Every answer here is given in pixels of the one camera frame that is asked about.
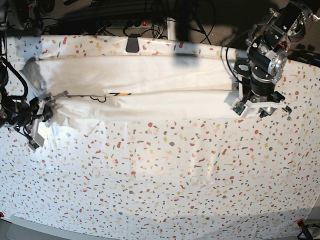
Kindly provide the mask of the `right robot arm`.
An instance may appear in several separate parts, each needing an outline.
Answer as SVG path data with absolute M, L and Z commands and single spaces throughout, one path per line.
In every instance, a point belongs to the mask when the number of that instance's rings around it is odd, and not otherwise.
M 29 149 L 36 151 L 44 145 L 45 138 L 39 133 L 39 127 L 53 117 L 54 98 L 50 93 L 29 92 L 30 84 L 8 59 L 8 33 L 23 30 L 28 18 L 27 0 L 0 2 L 0 127 L 21 134 Z

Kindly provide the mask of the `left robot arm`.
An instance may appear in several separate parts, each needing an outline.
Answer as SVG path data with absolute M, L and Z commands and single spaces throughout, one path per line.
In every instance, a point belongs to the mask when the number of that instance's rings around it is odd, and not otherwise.
M 291 0 L 245 32 L 246 51 L 177 40 L 74 36 L 53 39 L 23 73 L 49 107 L 70 119 L 264 118 L 291 112 L 276 84 L 292 44 L 320 3 Z

